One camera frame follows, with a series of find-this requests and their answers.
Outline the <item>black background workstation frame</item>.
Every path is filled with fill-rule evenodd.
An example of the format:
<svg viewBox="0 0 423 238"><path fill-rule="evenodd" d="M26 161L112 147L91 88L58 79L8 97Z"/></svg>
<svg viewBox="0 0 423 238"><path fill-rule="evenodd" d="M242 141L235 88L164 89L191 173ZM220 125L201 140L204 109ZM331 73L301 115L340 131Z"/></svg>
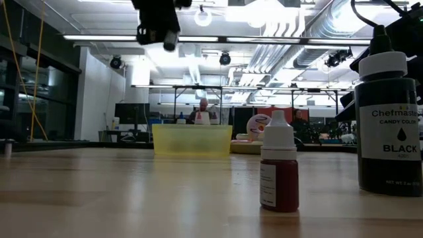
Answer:
<svg viewBox="0 0 423 238"><path fill-rule="evenodd" d="M331 97L330 92L333 93L334 98L333 101L335 102L335 109L338 111L338 96L339 93L349 93L352 92L352 89L337 89L337 88L295 88L295 87L232 87L232 86L217 86L217 85L131 85L131 88L137 89L172 89L173 90L173 102L161 102L159 101L158 105L172 105L173 106L173 116L176 116L176 106L188 106L192 105L193 103L177 103L177 98L182 95L187 89L190 90L202 90L202 91L211 91L218 99L219 104L218 107L220 109L223 108L223 93L225 91L234 91L234 92L244 92L244 91L272 91L272 92L279 92L279 91L287 91L289 95L291 95L291 107L294 107L294 94L296 91L300 93L326 93L329 97Z"/></svg>

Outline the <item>white ceiling pipe bundle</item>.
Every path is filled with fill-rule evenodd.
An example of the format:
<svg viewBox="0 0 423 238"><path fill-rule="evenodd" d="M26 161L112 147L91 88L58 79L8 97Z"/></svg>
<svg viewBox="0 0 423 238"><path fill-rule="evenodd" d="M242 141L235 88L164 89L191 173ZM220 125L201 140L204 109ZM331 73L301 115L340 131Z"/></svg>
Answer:
<svg viewBox="0 0 423 238"><path fill-rule="evenodd" d="M287 22L267 22L263 36L298 37L305 29L305 19L295 17ZM245 73L269 73L287 52L290 45L259 44Z"/></svg>

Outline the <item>silver ventilation duct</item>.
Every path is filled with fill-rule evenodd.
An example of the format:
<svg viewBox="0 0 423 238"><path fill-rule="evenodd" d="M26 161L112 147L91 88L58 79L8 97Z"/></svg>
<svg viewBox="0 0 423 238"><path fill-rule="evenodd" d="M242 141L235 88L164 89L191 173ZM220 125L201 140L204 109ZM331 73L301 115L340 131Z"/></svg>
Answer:
<svg viewBox="0 0 423 238"><path fill-rule="evenodd" d="M333 0L316 21L305 31L308 38L349 38L364 23L356 17L351 0ZM324 55L327 50L304 48L293 61L294 67L306 68Z"/></svg>

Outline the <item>person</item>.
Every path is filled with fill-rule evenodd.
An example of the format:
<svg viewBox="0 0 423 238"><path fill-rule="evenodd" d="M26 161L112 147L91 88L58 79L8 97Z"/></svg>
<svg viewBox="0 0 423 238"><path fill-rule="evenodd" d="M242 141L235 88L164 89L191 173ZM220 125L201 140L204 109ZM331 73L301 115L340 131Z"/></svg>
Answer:
<svg viewBox="0 0 423 238"><path fill-rule="evenodd" d="M300 109L295 109L293 111L291 126L293 127L294 134L297 139L301 140L303 143L311 142L310 126L308 121L303 118L302 111Z"/></svg>
<svg viewBox="0 0 423 238"><path fill-rule="evenodd" d="M206 98L201 98L200 99L200 103L199 103L199 108L197 110L194 110L194 111L191 112L191 114L189 115L189 117L187 119L187 123L188 124L195 124L194 123L194 119L195 119L195 115L196 115L196 113L198 111L200 111L200 112L204 112L204 111L209 112L210 119L211 119L213 112L208 111L207 110L207 107L208 107L208 100Z"/></svg>

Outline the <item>black computer monitor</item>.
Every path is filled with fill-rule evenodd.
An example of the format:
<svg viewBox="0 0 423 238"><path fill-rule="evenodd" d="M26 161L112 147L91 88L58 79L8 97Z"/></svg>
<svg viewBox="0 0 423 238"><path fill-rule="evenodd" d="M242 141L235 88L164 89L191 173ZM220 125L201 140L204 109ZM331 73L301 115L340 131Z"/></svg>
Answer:
<svg viewBox="0 0 423 238"><path fill-rule="evenodd" d="M115 117L119 118L120 130L149 131L149 103L117 103L115 104Z"/></svg>

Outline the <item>yellow translucent plastic bin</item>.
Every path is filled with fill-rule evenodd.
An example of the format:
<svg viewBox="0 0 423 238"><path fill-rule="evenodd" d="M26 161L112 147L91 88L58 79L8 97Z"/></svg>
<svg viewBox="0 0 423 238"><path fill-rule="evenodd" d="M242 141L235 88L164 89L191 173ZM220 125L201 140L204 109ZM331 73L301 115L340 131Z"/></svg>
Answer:
<svg viewBox="0 0 423 238"><path fill-rule="evenodd" d="M230 154L232 126L154 124L156 155L226 157Z"/></svg>

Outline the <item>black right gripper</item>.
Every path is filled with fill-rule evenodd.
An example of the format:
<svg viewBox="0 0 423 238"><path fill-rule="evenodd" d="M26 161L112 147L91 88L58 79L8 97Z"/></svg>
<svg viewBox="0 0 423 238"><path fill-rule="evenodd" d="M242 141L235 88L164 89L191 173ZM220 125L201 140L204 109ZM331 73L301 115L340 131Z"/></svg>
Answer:
<svg viewBox="0 0 423 238"><path fill-rule="evenodd" d="M400 8L393 3L400 19L392 24L392 46L395 51L406 56L423 56L423 5L412 2L410 9ZM370 47L354 57L350 64L352 71L359 71L359 63L369 55Z"/></svg>

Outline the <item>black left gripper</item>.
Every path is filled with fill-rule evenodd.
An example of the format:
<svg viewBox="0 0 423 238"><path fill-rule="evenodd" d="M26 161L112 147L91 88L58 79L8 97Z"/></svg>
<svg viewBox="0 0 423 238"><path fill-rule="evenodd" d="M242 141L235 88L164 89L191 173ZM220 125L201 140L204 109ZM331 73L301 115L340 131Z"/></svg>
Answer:
<svg viewBox="0 0 423 238"><path fill-rule="evenodd" d="M167 30L180 32L176 14L178 0L132 0L132 5L139 13L136 40L140 45L163 42L165 33L162 30L151 30L146 25L166 25Z"/></svg>

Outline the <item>large black food coloring bottle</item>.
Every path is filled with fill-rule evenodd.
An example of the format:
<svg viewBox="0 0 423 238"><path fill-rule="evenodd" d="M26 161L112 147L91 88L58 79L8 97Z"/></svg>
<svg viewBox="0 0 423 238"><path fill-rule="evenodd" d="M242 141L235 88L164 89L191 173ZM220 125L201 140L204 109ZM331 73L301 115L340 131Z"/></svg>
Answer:
<svg viewBox="0 0 423 238"><path fill-rule="evenodd" d="M422 196L416 86L406 77L406 55L392 48L383 25L374 27L369 47L354 89L359 186L378 194Z"/></svg>

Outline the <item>small orange-label food coloring bottle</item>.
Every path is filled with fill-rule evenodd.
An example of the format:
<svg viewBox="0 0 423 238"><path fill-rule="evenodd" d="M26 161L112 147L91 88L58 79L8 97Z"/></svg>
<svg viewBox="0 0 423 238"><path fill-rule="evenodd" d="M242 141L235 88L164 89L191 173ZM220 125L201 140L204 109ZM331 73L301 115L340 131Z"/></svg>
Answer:
<svg viewBox="0 0 423 238"><path fill-rule="evenodd" d="M283 110L272 112L264 128L260 160L260 205L270 211L292 213L299 208L299 171L293 127Z"/></svg>

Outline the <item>dark office desk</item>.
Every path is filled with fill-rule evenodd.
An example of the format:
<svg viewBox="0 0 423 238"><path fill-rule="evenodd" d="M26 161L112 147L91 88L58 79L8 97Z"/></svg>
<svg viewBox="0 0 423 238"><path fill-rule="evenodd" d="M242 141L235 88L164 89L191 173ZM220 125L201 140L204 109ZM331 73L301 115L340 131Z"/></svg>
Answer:
<svg viewBox="0 0 423 238"><path fill-rule="evenodd" d="M140 130L109 130L106 132L110 136L116 136L117 143L152 143L153 137L149 132Z"/></svg>

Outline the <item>overhead LED light bar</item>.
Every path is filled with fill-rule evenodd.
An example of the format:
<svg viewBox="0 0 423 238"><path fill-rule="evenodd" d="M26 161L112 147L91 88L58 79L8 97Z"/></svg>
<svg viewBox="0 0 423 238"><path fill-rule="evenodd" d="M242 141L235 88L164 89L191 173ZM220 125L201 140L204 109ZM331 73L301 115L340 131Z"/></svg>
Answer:
<svg viewBox="0 0 423 238"><path fill-rule="evenodd" d="M63 35L74 42L137 42L134 35ZM368 46L364 38L306 38L306 37L255 37L255 36L179 36L181 43L212 44L273 44L302 46Z"/></svg>

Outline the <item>white striped frosted donut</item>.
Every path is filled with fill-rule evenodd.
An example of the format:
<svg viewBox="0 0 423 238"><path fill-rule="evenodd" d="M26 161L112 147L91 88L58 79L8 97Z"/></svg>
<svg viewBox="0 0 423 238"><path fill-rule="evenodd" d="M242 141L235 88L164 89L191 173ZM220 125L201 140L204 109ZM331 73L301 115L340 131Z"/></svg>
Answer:
<svg viewBox="0 0 423 238"><path fill-rule="evenodd" d="M256 114L247 122L247 134L250 141L260 141L264 137L264 128L270 123L271 117Z"/></svg>

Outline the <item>orange partition panel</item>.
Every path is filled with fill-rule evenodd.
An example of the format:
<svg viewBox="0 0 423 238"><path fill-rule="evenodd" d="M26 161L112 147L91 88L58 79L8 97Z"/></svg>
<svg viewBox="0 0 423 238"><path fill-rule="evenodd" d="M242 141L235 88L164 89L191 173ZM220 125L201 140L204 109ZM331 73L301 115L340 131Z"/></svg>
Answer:
<svg viewBox="0 0 423 238"><path fill-rule="evenodd" d="M272 116L273 111L277 111L277 110L281 110L284 111L285 114L285 118L288 124L291 125L291 122L293 120L293 111L295 109L300 109L300 108L293 108L293 107L287 107L287 108L279 108L279 107L267 107L267 108L259 108L257 110L257 112L259 114L265 114L267 116ZM309 110L305 110L305 109L300 109L302 111L302 115L303 118L308 121L309 123Z"/></svg>

